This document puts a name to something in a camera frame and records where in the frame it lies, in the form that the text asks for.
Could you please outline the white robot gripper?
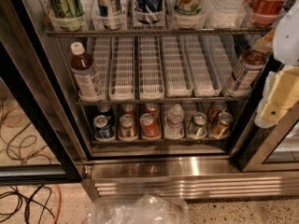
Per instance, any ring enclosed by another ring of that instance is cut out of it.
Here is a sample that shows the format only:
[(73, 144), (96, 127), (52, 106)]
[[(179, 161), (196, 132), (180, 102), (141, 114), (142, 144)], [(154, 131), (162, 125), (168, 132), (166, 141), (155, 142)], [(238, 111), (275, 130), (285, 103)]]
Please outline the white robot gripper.
[[(299, 65), (299, 0), (273, 28), (253, 46), (262, 53), (272, 52), (274, 58), (287, 65)], [(279, 122), (299, 101), (299, 67), (288, 66), (275, 75), (261, 117)]]

